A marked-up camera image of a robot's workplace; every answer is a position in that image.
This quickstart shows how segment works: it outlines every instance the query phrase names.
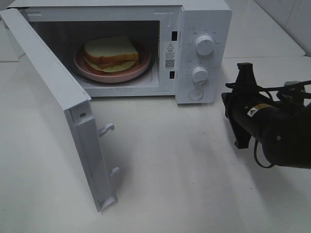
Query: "pink plate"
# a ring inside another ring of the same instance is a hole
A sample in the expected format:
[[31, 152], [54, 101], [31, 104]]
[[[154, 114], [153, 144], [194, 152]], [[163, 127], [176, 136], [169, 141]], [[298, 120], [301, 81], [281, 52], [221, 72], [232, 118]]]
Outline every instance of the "pink plate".
[[121, 83], [138, 77], [142, 74], [148, 67], [151, 59], [151, 54], [147, 51], [142, 45], [135, 45], [139, 53], [139, 64], [133, 65], [127, 70], [115, 72], [115, 73], [106, 73], [104, 75], [94, 74], [85, 65], [83, 58], [83, 47], [80, 47], [74, 54], [74, 63], [76, 64], [78, 70], [85, 77], [102, 82], [102, 83]]

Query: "open microwave door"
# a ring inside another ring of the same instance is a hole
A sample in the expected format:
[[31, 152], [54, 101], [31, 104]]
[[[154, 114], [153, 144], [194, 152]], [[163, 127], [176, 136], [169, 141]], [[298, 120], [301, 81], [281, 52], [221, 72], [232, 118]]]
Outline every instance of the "open microwave door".
[[115, 197], [99, 137], [114, 126], [107, 124], [97, 130], [90, 96], [17, 9], [0, 11], [0, 17], [0, 27], [7, 31], [42, 115], [65, 153], [71, 157], [79, 154], [96, 208], [102, 210], [114, 203]]

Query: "tabletop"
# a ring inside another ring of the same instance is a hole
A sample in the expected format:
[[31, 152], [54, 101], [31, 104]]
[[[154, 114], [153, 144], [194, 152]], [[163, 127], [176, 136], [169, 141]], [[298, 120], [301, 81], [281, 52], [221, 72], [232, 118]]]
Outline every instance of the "tabletop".
[[[232, 10], [225, 58], [304, 56], [305, 52], [253, 0], [226, 0]], [[7, 41], [1, 32], [0, 41]], [[17, 61], [7, 43], [0, 43], [0, 62]]]
[[100, 143], [108, 168], [121, 169], [112, 180], [118, 202], [101, 213], [79, 179], [82, 168], [41, 116], [19, 63], [1, 63], [0, 232], [308, 232], [311, 171], [263, 169], [253, 139], [249, 149], [233, 145], [220, 94], [235, 81], [239, 62], [253, 63], [264, 87], [311, 76], [308, 57], [227, 58], [212, 104], [91, 101], [98, 126], [116, 125]]

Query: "warning sticker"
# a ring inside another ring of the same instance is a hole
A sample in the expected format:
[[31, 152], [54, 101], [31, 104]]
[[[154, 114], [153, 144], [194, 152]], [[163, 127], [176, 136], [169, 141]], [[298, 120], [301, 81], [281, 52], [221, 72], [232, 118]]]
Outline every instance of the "warning sticker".
[[271, 105], [267, 104], [267, 103], [260, 103], [260, 104], [257, 104], [256, 106], [252, 107], [248, 112], [247, 114], [250, 116], [250, 117], [253, 117], [253, 115], [258, 112], [260, 109], [262, 108], [267, 108], [267, 107], [272, 107]]
[[163, 43], [164, 49], [164, 69], [172, 70], [176, 67], [177, 52], [178, 52], [178, 42], [168, 41]]

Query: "white microwave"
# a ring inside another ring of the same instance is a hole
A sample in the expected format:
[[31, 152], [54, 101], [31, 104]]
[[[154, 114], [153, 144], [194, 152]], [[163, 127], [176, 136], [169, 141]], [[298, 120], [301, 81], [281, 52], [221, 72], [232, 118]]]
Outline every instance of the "white microwave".
[[[16, 0], [0, 12], [28, 83], [67, 153], [78, 153], [98, 211], [115, 202], [91, 97], [175, 96], [208, 103], [215, 95], [231, 11], [224, 0]], [[97, 82], [75, 66], [94, 38], [127, 35], [150, 52], [144, 72]]]

